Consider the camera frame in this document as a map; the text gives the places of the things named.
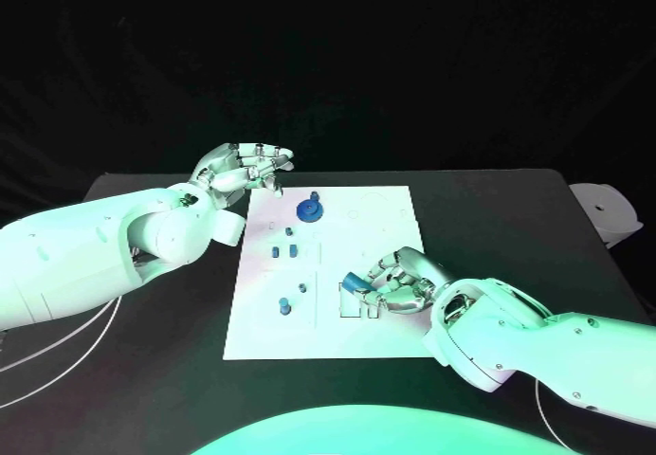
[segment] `blue object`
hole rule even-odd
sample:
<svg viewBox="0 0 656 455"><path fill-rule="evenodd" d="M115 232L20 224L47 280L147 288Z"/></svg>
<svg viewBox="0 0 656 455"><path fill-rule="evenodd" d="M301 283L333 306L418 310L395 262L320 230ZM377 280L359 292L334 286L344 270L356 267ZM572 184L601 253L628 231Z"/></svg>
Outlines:
<svg viewBox="0 0 656 455"><path fill-rule="evenodd" d="M297 206L297 216L305 223L314 223L324 215L324 207L318 202L318 193L311 192L310 198L305 199Z"/></svg>
<svg viewBox="0 0 656 455"><path fill-rule="evenodd" d="M376 288L364 281L362 280L353 272L349 273L349 275L344 277L344 280L341 281L341 287L353 293L353 291L359 289L367 289L369 291L375 291Z"/></svg>
<svg viewBox="0 0 656 455"><path fill-rule="evenodd" d="M291 312L291 305L289 305L289 301L282 297L279 299L279 314L287 316Z"/></svg>

